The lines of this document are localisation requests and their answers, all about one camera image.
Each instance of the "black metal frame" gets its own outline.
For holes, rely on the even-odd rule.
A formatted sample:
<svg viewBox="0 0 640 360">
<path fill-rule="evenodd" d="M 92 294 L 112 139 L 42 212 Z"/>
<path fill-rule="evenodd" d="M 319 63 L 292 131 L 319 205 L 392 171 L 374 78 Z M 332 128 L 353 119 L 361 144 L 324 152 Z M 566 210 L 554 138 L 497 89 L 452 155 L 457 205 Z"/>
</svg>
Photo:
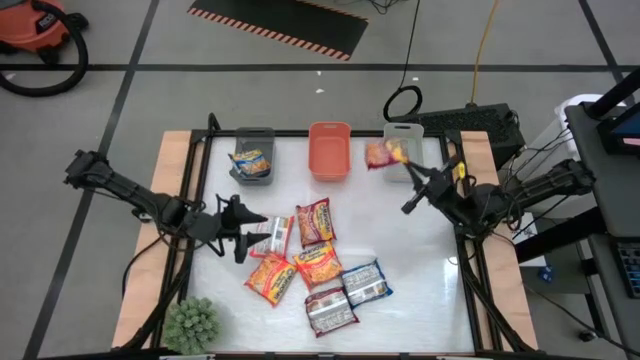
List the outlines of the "black metal frame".
<svg viewBox="0 0 640 360">
<path fill-rule="evenodd" d="M 182 178 L 182 185 L 180 188 L 181 197 L 186 198 L 188 195 L 189 186 L 192 180 L 193 166 L 195 162 L 197 147 L 202 142 L 204 142 L 204 151 L 202 154 L 202 161 L 200 163 L 200 173 L 198 174 L 198 182 L 196 184 L 196 193 L 193 199 L 194 202 L 202 201 L 202 196 L 203 196 L 204 188 L 206 184 L 207 169 L 209 165 L 211 147 L 212 147 L 214 138 L 235 137 L 235 136 L 236 136 L 235 130 L 221 130 L 213 114 L 209 116 L 209 129 L 192 130 L 191 138 L 189 140 L 189 149 L 187 151 L 185 169 L 184 169 L 183 178 Z M 309 131 L 308 130 L 276 130 L 275 136 L 276 137 L 308 137 Z M 382 137 L 382 136 L 383 136 L 382 130 L 352 130 L 351 131 L 351 137 Z M 442 161 L 447 162 L 449 160 L 450 154 L 447 147 L 448 138 L 445 136 L 445 134 L 439 133 L 439 132 L 434 132 L 434 133 L 427 132 L 424 134 L 423 137 L 437 138 L 440 143 Z M 454 144 L 456 146 L 456 153 L 458 154 L 458 156 L 461 156 L 461 158 L 464 160 L 464 151 L 462 149 L 461 143 L 459 142 L 456 143 L 454 141 Z M 469 184 L 466 183 L 464 187 L 466 188 L 466 192 L 468 193 Z M 459 240 L 460 240 L 459 238 L 456 238 L 456 242 L 458 243 L 458 246 L 457 246 L 458 257 L 460 258 L 461 256 L 464 256 L 465 258 L 467 258 L 468 254 L 466 252 L 467 251 L 466 247 L 464 245 L 460 246 L 460 244 L 464 244 L 464 242 L 461 242 Z M 179 239 L 171 240 L 172 245 L 176 247 L 180 245 L 180 242 L 181 241 Z M 187 246 L 193 247 L 193 243 L 187 244 Z M 474 255 L 474 258 L 477 260 L 477 263 L 478 263 L 478 274 L 479 274 L 480 281 L 482 282 L 484 289 L 489 294 L 489 298 L 493 300 L 493 296 L 491 294 L 491 285 L 489 283 L 488 270 L 486 266 L 486 259 L 484 257 L 482 246 L 481 245 L 476 246 L 475 251 L 476 251 L 476 255 Z M 166 294 L 168 287 L 171 284 L 171 281 L 174 277 L 174 273 L 176 270 L 175 269 L 176 257 L 177 257 L 177 252 L 174 249 L 170 249 L 167 255 L 167 262 L 165 265 L 165 271 L 163 275 L 162 288 L 160 291 L 161 297 L 162 295 Z M 187 267 L 190 271 L 192 266 L 192 261 L 193 261 L 193 253 L 187 252 L 185 254 L 183 261 L 187 262 Z M 188 286 L 189 286 L 189 281 L 188 281 L 188 274 L 187 274 L 187 280 L 184 281 L 178 293 L 179 300 L 183 300 L 186 297 Z M 480 335 L 478 309 L 476 307 L 475 295 L 471 290 L 471 288 L 465 282 L 463 282 L 463 288 L 464 288 L 465 300 L 466 300 L 467 310 L 469 315 L 469 325 L 471 329 L 471 337 L 473 341 L 474 350 L 476 352 L 484 351 L 483 345 L 482 345 L 482 337 Z M 490 317 L 487 317 L 487 318 L 489 320 L 493 347 L 494 349 L 501 350 L 502 343 L 501 343 L 500 332 L 498 331 L 498 328 L 493 322 L 493 320 Z M 152 341 L 150 345 L 151 348 L 159 348 L 161 335 L 162 335 L 162 322 L 158 324 L 155 331 L 153 332 Z"/>
</svg>

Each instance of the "wooden table frame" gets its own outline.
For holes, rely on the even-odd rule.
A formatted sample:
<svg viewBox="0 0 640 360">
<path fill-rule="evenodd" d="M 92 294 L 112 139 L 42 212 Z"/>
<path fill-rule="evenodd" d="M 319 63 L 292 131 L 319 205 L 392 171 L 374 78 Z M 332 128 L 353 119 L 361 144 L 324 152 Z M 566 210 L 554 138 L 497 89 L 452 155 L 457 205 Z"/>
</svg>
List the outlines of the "wooden table frame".
<svg viewBox="0 0 640 360">
<path fill-rule="evenodd" d="M 474 175 L 479 184 L 497 184 L 498 177 L 487 134 L 485 132 L 462 132 L 461 138 L 468 173 Z M 191 141 L 194 141 L 192 131 L 168 131 L 164 133 L 151 184 L 152 191 L 164 192 L 170 195 L 179 194 L 183 182 L 183 174 L 185 173 L 187 151 Z M 189 199 L 193 199 L 195 196 L 203 149 L 203 142 L 199 142 L 195 148 L 196 156 L 192 167 L 191 182 L 188 184 Z M 509 239 L 511 238 L 511 233 L 505 225 L 500 225 L 496 232 Z M 156 238 L 155 226 L 153 224 L 142 224 L 136 245 L 136 253 Z M 490 236 L 485 240 L 483 250 L 491 292 L 496 306 L 520 337 L 528 345 L 536 348 L 537 342 L 531 315 L 513 246 L 498 236 Z M 113 338 L 113 347 L 126 343 L 157 304 L 168 252 L 169 248 L 167 246 L 153 247 L 132 266 Z M 179 267 L 181 261 L 181 257 L 176 259 L 175 269 Z M 475 264 L 475 260 L 473 261 L 472 265 L 477 270 L 477 264 Z M 477 327 L 482 342 L 480 349 L 493 350 L 493 344 L 496 341 L 492 339 L 487 313 L 477 299 L 475 308 Z M 502 343 L 504 348 L 508 349 L 508 344 L 504 341 Z"/>
</svg>

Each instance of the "plastic wrapper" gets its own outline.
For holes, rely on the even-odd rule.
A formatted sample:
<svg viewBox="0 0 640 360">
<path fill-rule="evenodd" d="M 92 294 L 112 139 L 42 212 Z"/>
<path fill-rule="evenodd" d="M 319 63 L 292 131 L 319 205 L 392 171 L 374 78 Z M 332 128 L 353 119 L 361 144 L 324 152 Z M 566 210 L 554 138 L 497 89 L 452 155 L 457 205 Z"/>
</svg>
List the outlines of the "plastic wrapper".
<svg viewBox="0 0 640 360">
<path fill-rule="evenodd" d="M 295 274 L 295 266 L 275 254 L 269 254 L 244 284 L 276 306 Z"/>
<path fill-rule="evenodd" d="M 260 149 L 229 154 L 233 169 L 242 177 L 263 177 L 271 172 L 271 164 Z"/>
<path fill-rule="evenodd" d="M 409 162 L 405 139 L 390 138 L 385 141 L 367 144 L 365 161 L 368 169 L 377 169 L 397 163 Z"/>
<path fill-rule="evenodd" d="M 253 245 L 249 255 L 255 258 L 261 258 L 267 254 L 276 254 L 282 258 L 286 258 L 291 227 L 295 221 L 294 217 L 265 216 L 268 219 L 267 221 L 254 224 L 249 231 L 252 233 L 271 234 L 271 237 Z"/>
<path fill-rule="evenodd" d="M 311 328 L 320 337 L 349 324 L 360 322 L 342 288 L 310 295 L 304 301 Z"/>
<path fill-rule="evenodd" d="M 333 280 L 342 272 L 342 265 L 330 242 L 304 250 L 293 259 L 309 290 Z"/>
<path fill-rule="evenodd" d="M 329 198 L 325 198 L 308 206 L 296 206 L 300 241 L 302 246 L 313 245 L 322 241 L 336 240 L 336 233 L 331 224 Z"/>
<path fill-rule="evenodd" d="M 341 274 L 341 277 L 349 303 L 354 308 L 393 294 L 377 259 L 369 264 L 347 270 Z"/>
</svg>

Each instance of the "snack bag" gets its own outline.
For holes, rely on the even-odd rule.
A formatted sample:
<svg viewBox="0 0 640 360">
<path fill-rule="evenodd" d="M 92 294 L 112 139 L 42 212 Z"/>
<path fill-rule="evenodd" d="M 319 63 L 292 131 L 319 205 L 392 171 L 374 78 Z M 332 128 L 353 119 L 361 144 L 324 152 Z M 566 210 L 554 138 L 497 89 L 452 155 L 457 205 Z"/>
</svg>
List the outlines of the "snack bag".
<svg viewBox="0 0 640 360">
<path fill-rule="evenodd" d="M 367 169 L 407 163 L 409 162 L 407 142 L 404 139 L 390 138 L 383 142 L 367 144 L 365 161 Z"/>
<path fill-rule="evenodd" d="M 296 206 L 298 225 L 300 226 L 300 241 L 302 247 L 322 241 L 336 240 L 336 233 L 331 224 L 329 198 L 308 206 Z"/>
<path fill-rule="evenodd" d="M 289 235 L 293 226 L 294 217 L 268 216 L 265 222 L 253 224 L 249 230 L 253 233 L 271 234 L 270 238 L 266 238 L 251 247 L 249 255 L 255 258 L 265 257 L 269 253 L 276 254 L 282 258 L 287 256 L 287 245 L 289 244 Z"/>
<path fill-rule="evenodd" d="M 311 328 L 320 337 L 333 330 L 360 322 L 351 310 L 342 288 L 310 295 L 304 301 Z"/>
<path fill-rule="evenodd" d="M 262 177 L 269 175 L 271 165 L 264 158 L 260 149 L 244 151 L 231 155 L 231 164 L 233 169 L 242 177 Z"/>
<path fill-rule="evenodd" d="M 341 274 L 349 303 L 354 308 L 368 301 L 382 299 L 393 294 L 380 270 L 378 260 L 357 266 Z"/>
<path fill-rule="evenodd" d="M 287 291 L 295 274 L 295 266 L 275 254 L 269 254 L 244 284 L 262 295 L 275 307 Z"/>
<path fill-rule="evenodd" d="M 309 290 L 340 275 L 342 265 L 330 242 L 304 250 L 293 257 Z"/>
</svg>

